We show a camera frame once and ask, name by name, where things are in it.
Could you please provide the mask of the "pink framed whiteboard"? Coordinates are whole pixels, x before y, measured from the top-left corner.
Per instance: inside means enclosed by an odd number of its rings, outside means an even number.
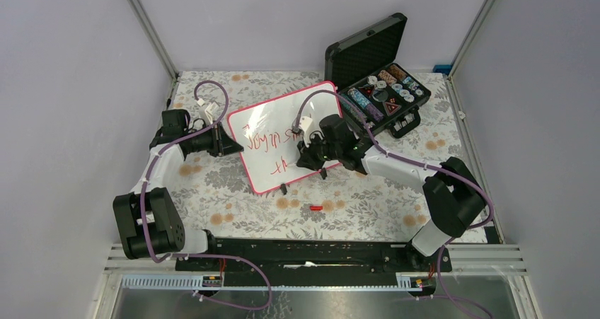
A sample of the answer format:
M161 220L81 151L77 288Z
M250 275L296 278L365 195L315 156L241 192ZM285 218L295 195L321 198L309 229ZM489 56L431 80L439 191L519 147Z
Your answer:
M282 184L316 174L306 168L288 169L287 166L297 162L296 145L302 140L301 135L292 133L292 123L305 99L319 90L334 91L334 83L324 81L228 115L232 137L244 147L241 160L255 194L277 190Z

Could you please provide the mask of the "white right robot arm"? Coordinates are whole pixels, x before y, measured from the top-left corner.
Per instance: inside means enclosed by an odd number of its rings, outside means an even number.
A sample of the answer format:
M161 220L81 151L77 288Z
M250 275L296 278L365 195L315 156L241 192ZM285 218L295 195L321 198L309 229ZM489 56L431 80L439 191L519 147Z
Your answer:
M433 263L440 247L461 237L487 204L471 172L456 157L437 166L402 157L370 138L358 138L339 115L319 123L299 117L293 131L303 137L297 145L300 168L320 171L328 161L337 161L347 170L394 180L425 196L430 219L405 253L408 266L417 271Z

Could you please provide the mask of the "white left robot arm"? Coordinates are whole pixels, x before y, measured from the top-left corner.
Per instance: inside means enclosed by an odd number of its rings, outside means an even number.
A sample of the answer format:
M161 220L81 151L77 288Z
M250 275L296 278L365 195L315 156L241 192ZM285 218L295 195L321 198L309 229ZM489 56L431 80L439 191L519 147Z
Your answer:
M169 191L188 155L206 151L222 157L240 153L243 147L221 123L204 125L199 134L190 128L186 110L164 111L162 121L149 145L149 161L140 180L112 203L123 251L128 259L135 260L194 249L192 261L210 270L219 263L218 249L207 244L205 234L195 234L191 243L186 242L184 225Z

